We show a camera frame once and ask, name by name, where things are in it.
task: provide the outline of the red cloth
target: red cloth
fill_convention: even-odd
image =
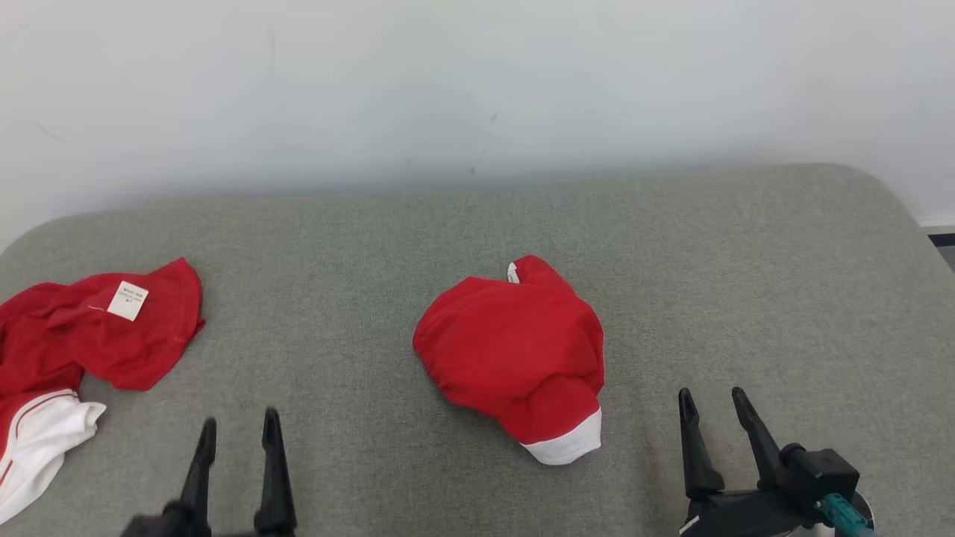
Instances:
[[[122,281],[149,291],[135,321],[106,311]],[[29,288],[0,306],[0,401],[76,390],[83,371],[117,388],[148,390],[204,325],[201,302],[199,276],[181,258],[146,275]]]
[[[438,296],[413,345],[448,400],[498,419],[526,446],[599,412],[604,331],[541,258],[515,266],[517,284],[469,277]]]

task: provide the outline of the floor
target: floor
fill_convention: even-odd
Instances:
[[[948,265],[952,267],[952,270],[955,270],[955,247],[940,247],[939,253],[942,254],[942,257],[948,262]]]

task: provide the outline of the white label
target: white label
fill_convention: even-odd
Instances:
[[[119,289],[113,295],[113,302],[110,302],[110,307],[106,311],[135,321],[147,294],[149,294],[148,290],[134,286],[129,282],[119,282]]]

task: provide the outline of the white wall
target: white wall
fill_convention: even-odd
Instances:
[[[787,161],[955,220],[951,0],[0,2],[0,247],[156,197]]]

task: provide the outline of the gray fabric surface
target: gray fabric surface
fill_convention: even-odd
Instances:
[[[544,467],[452,407],[411,348],[469,274],[549,261],[605,329],[604,446]],[[299,535],[675,535],[676,394],[689,386],[731,488],[755,468],[743,386],[780,445],[833,447],[881,535],[955,526],[955,276],[878,181],[832,165],[512,190],[166,204],[41,226],[0,258],[0,299],[177,256],[205,330],[153,390],[87,377],[99,433],[4,537],[118,535],[179,493],[219,420],[210,521],[250,527],[267,405],[282,414]]]

